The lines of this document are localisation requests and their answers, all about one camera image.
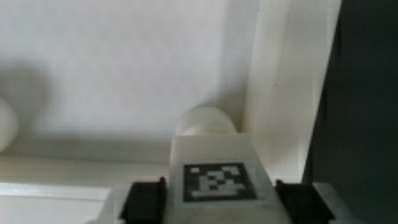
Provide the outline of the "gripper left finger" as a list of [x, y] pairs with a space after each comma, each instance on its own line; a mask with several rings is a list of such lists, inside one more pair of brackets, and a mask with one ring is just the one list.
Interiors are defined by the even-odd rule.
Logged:
[[87, 224], [164, 224], [167, 181], [117, 184], [110, 190], [98, 218]]

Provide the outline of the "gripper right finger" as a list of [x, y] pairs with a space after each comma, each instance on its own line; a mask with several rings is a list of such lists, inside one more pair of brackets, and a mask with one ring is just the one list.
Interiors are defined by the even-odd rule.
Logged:
[[293, 224], [355, 224], [355, 218], [329, 187], [277, 180], [276, 192]]

